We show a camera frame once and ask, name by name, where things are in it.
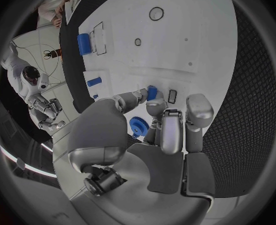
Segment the person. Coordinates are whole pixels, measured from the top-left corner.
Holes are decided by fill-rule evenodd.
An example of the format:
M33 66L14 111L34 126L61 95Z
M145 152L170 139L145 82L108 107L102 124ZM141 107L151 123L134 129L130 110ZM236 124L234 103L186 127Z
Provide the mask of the person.
M66 2L71 2L71 7L74 8L79 0L43 0L38 7L38 14L40 17L52 22L58 29L61 27L62 12Z

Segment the blue block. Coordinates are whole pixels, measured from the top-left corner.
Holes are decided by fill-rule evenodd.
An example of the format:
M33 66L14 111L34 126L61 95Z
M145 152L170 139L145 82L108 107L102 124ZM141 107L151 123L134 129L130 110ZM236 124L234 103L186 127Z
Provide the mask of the blue block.
M148 86L147 93L147 101L153 100L157 96L157 88L155 86Z
M88 87L92 87L92 86L94 86L96 84L100 84L100 83L102 83L102 79L100 77L97 77L97 78L87 81Z
M79 54L81 56L86 54L91 54L90 37L88 33L82 33L77 36L77 44L79 49Z

